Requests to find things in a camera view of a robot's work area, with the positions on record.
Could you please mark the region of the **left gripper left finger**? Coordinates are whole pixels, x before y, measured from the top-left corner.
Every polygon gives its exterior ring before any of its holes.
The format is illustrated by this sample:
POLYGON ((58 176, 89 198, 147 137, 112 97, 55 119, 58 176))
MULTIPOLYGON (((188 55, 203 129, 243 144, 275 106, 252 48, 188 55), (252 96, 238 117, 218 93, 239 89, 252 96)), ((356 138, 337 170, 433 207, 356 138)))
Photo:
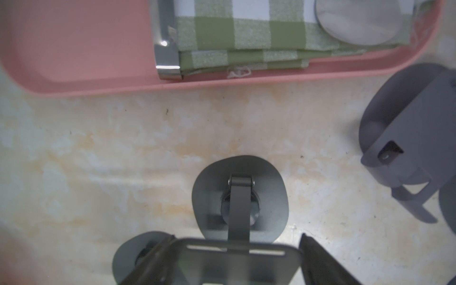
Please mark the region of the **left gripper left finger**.
POLYGON ((171 285, 174 281, 175 260, 171 246, 176 237, 165 237, 141 260, 120 285, 171 285))

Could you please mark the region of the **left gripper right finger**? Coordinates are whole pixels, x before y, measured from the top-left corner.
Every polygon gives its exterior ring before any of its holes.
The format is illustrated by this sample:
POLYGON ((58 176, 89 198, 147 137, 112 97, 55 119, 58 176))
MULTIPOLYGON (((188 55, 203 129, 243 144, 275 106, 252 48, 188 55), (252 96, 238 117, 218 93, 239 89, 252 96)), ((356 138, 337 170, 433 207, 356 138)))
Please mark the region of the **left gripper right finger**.
POLYGON ((361 285, 313 237, 302 234, 299 243, 301 270, 306 285, 361 285))

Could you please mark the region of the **dark green phone stand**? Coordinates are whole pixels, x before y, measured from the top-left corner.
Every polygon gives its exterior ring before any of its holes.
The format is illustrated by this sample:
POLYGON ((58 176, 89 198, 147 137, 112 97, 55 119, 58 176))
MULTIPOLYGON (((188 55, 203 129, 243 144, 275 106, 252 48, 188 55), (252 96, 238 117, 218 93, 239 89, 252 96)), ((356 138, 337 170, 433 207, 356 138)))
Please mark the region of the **dark green phone stand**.
POLYGON ((288 285, 300 267, 296 248, 278 245, 289 203, 279 171, 256 156, 207 166, 192 207, 202 239, 173 247, 173 285, 288 285))
POLYGON ((112 274, 116 284, 126 278, 141 260, 170 234, 159 231, 146 232, 124 242, 114 254, 112 274))
POLYGON ((445 222, 456 233, 456 179, 449 181, 439 190, 439 206, 445 222))

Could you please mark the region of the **purple phone stand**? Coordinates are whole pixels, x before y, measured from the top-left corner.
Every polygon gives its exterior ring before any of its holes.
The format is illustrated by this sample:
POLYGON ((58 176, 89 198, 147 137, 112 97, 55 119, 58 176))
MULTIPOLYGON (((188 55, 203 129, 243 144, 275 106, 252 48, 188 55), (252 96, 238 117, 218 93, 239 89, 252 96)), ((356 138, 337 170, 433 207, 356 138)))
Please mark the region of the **purple phone stand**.
POLYGON ((425 203, 456 174, 456 72, 411 65, 389 78, 361 119, 361 164, 412 216, 437 219, 425 203))

